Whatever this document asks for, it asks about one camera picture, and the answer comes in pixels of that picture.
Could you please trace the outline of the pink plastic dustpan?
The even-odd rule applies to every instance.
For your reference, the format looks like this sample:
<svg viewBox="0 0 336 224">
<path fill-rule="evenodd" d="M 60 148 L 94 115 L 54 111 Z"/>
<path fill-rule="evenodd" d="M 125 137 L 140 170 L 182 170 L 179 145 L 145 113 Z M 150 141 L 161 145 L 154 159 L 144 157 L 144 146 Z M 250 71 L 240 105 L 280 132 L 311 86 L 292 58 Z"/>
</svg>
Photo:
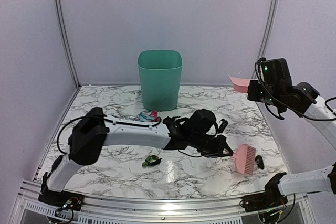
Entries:
<svg viewBox="0 0 336 224">
<path fill-rule="evenodd" d="M 239 93 L 248 93 L 250 79 L 236 78 L 229 76 L 233 89 Z"/>
</svg>

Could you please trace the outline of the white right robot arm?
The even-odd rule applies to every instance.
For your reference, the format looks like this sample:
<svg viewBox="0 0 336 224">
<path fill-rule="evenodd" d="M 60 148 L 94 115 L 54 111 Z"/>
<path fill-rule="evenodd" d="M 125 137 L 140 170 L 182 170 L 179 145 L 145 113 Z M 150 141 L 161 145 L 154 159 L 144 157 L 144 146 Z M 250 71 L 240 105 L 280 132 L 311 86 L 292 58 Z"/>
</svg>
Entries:
<svg viewBox="0 0 336 224">
<path fill-rule="evenodd" d="M 254 64 L 256 79 L 248 86 L 248 100 L 263 103 L 277 109 L 276 118 L 283 120 L 282 113 L 291 110 L 304 118 L 335 147 L 335 110 L 330 108 L 320 93 L 309 83 L 292 84 L 284 58 L 259 59 Z M 310 172 L 276 174 L 260 195 L 260 203 L 271 207 L 280 196 L 296 193 L 335 193 L 335 165 Z"/>
</svg>

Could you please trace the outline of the pink hand brush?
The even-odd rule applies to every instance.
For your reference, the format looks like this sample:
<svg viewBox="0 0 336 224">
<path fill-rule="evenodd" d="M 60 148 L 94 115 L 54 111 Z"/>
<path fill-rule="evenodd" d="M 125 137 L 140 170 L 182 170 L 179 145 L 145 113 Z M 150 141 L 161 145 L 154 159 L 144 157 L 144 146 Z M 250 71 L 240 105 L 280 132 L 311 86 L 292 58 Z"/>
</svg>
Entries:
<svg viewBox="0 0 336 224">
<path fill-rule="evenodd" d="M 256 149 L 248 144 L 239 145 L 233 153 L 237 171 L 243 175 L 252 175 L 254 172 Z"/>
</svg>

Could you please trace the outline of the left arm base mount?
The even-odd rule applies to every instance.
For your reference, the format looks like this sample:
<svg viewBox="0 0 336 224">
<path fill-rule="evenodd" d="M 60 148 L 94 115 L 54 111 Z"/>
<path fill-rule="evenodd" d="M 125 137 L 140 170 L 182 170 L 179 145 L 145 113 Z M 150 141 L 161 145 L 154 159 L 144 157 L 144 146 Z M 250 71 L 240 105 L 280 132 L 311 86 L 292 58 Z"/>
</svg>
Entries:
<svg viewBox="0 0 336 224">
<path fill-rule="evenodd" d="M 56 192 L 52 191 L 47 186 L 47 179 L 50 175 L 45 172 L 43 182 L 40 188 L 38 201 L 57 207 L 57 211 L 74 210 L 80 211 L 84 200 L 84 195 L 72 193 L 69 191 Z"/>
</svg>

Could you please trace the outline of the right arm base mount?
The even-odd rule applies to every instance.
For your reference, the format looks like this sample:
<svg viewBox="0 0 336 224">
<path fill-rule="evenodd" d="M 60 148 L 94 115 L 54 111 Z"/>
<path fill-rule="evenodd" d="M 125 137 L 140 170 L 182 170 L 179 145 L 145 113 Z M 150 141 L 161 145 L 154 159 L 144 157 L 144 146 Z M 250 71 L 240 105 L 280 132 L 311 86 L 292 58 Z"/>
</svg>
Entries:
<svg viewBox="0 0 336 224">
<path fill-rule="evenodd" d="M 286 172 L 283 172 L 274 175 L 264 186 L 264 192 L 243 196 L 239 203 L 240 206 L 246 212 L 252 212 L 285 205 L 288 199 L 280 193 L 278 184 L 286 174 Z"/>
</svg>

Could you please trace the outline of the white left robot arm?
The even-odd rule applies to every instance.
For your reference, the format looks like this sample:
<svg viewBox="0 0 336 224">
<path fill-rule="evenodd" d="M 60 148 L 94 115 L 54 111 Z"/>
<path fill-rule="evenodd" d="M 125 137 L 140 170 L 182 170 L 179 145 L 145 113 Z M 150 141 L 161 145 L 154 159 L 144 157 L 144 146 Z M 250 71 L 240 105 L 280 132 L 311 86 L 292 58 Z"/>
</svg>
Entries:
<svg viewBox="0 0 336 224">
<path fill-rule="evenodd" d="M 222 135 L 227 121 L 217 124 L 215 114 L 207 109 L 196 110 L 189 118 L 169 117 L 158 122 L 130 121 L 108 116 L 101 107 L 94 107 L 74 123 L 67 149 L 43 175 L 40 195 L 54 205 L 66 202 L 65 185 L 82 167 L 94 164 L 104 146 L 134 145 L 166 151 L 192 147 L 202 157 L 231 157 L 233 150 Z"/>
</svg>

